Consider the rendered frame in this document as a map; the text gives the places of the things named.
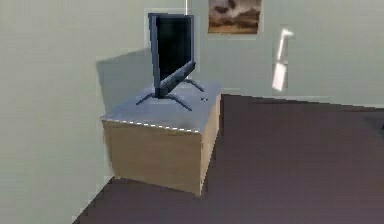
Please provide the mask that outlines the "black flat screen television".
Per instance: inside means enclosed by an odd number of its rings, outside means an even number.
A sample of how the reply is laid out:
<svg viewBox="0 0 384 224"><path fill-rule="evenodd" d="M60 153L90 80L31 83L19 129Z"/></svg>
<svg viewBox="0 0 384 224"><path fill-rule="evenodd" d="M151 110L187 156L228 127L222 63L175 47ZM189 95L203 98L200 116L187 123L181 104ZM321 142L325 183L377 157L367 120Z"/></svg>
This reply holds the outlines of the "black flat screen television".
<svg viewBox="0 0 384 224"><path fill-rule="evenodd" d="M194 16L189 14L149 13L150 50L154 91L141 98L174 100L185 109L192 108L172 91L181 83L204 88L188 76L196 67L194 57Z"/></svg>

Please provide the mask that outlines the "wooden cabinet with grey top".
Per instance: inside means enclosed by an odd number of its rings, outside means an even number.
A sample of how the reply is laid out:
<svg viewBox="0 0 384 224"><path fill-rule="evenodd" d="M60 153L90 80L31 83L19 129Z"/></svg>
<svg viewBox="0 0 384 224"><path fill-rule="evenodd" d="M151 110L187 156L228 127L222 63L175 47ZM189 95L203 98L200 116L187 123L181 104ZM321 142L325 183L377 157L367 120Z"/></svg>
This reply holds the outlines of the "wooden cabinet with grey top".
<svg viewBox="0 0 384 224"><path fill-rule="evenodd" d="M179 84L185 102L146 97L150 86L101 121L114 176L202 194L220 123L221 85Z"/></svg>

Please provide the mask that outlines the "brown framed wall picture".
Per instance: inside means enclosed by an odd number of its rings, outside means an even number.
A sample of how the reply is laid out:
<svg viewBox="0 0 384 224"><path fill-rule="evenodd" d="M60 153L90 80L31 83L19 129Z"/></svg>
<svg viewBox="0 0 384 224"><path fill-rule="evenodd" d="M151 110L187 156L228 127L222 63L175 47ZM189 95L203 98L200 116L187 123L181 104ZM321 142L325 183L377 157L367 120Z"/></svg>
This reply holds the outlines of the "brown framed wall picture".
<svg viewBox="0 0 384 224"><path fill-rule="evenodd" d="M257 34L262 0L209 0L210 34Z"/></svg>

